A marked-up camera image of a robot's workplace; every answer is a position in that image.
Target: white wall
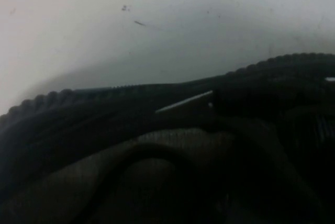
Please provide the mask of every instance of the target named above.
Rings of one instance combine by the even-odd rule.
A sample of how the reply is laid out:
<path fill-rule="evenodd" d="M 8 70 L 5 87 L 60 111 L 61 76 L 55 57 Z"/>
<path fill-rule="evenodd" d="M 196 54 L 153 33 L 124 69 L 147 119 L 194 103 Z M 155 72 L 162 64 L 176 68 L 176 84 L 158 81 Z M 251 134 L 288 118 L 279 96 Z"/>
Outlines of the white wall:
<path fill-rule="evenodd" d="M 335 0 L 0 0 L 0 114 L 51 90 L 198 79 L 334 41 Z"/>

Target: gray fabric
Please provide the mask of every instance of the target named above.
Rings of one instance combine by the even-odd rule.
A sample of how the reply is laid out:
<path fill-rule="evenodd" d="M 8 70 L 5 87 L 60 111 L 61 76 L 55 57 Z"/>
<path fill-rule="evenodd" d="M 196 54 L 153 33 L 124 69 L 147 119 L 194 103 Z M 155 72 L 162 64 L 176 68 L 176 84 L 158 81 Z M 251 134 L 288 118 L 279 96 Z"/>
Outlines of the gray fabric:
<path fill-rule="evenodd" d="M 205 169 L 212 159 L 225 155 L 232 141 L 233 136 L 228 133 L 207 134 L 199 129 L 149 133 L 35 182 L 2 205 L 1 210 L 19 223 L 67 223 L 87 204 L 110 164 L 137 145 L 162 143 L 181 149 L 200 169 Z M 151 159 L 132 165 L 120 178 L 117 189 L 109 195 L 107 204 L 101 206 L 98 218 L 92 223 L 134 223 L 136 220 L 157 223 L 160 217 L 155 213 L 154 205 L 166 200 L 166 197 L 161 199 L 157 195 L 169 196 L 174 198 L 171 202 L 177 202 L 176 192 L 180 189 L 177 180 L 174 167 L 168 162 Z"/>

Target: white stripe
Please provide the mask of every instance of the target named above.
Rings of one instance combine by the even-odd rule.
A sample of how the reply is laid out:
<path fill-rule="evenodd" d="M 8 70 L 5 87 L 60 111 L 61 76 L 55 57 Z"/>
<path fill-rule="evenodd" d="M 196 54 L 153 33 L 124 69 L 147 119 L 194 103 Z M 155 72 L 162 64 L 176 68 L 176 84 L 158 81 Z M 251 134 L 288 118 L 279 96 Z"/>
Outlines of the white stripe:
<path fill-rule="evenodd" d="M 188 102 L 190 102 L 190 101 L 192 101 L 192 100 L 195 100 L 195 99 L 198 99 L 198 98 L 200 98 L 200 97 L 209 95 L 209 94 L 211 94 L 211 93 L 213 93 L 213 91 L 205 92 L 205 93 L 202 93 L 202 94 L 199 94 L 199 95 L 196 95 L 196 96 L 193 96 L 193 97 L 184 99 L 184 100 L 179 101 L 179 102 L 177 102 L 177 103 L 174 103 L 174 104 L 172 104 L 172 105 L 168 105 L 168 106 L 165 106 L 165 107 L 163 107 L 163 108 L 161 108 L 161 109 L 158 109 L 158 110 L 156 111 L 156 113 L 161 113 L 162 111 L 169 110 L 169 109 L 174 108 L 174 107 L 179 106 L 179 105 L 183 105 L 183 104 L 185 104 L 185 103 L 188 103 Z"/>

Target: dust speck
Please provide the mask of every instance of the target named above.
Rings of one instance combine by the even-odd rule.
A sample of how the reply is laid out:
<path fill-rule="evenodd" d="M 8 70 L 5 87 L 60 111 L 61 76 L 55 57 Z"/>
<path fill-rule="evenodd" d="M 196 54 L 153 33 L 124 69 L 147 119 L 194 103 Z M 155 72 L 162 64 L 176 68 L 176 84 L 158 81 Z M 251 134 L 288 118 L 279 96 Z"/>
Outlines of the dust speck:
<path fill-rule="evenodd" d="M 15 14 L 15 12 L 16 12 L 16 8 L 13 8 L 9 13 L 10 13 L 11 15 L 13 15 L 13 14 Z"/>

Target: dirty white surface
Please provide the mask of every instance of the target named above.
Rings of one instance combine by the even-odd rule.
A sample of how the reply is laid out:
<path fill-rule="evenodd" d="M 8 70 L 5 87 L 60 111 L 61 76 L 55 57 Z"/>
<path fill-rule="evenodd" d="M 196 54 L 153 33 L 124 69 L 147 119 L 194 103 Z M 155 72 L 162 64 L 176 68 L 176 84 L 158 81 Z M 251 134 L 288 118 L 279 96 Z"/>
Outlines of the dirty white surface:
<path fill-rule="evenodd" d="M 334 41 L 334 0 L 0 0 L 0 114 L 51 90 L 198 79 Z"/>

